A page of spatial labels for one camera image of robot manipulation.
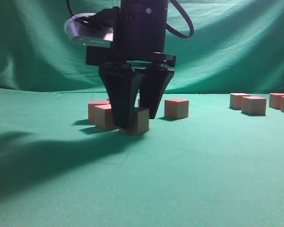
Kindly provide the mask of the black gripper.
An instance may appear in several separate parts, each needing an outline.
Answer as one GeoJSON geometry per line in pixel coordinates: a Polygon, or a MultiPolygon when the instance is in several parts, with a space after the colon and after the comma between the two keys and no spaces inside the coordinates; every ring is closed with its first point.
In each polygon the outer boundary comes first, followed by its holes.
{"type": "MultiPolygon", "coordinates": [[[[176,56],[164,53],[166,8],[112,8],[115,13],[113,41],[109,48],[89,46],[86,64],[100,66],[106,62],[148,61],[175,67],[176,56]]],[[[99,68],[106,88],[115,126],[129,128],[134,103],[140,91],[140,107],[149,109],[149,118],[157,114],[162,96],[174,77],[167,69],[99,68]]]]}

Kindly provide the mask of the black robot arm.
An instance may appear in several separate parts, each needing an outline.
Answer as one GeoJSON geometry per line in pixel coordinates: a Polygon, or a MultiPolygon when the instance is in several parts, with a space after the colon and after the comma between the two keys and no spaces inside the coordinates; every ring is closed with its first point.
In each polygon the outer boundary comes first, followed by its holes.
{"type": "Polygon", "coordinates": [[[124,0],[120,7],[101,10],[90,18],[93,24],[113,29],[108,48],[87,48],[86,63],[98,66],[119,128],[131,127],[136,98],[154,119],[174,76],[176,57],[164,53],[167,13],[166,0],[124,0]]]}

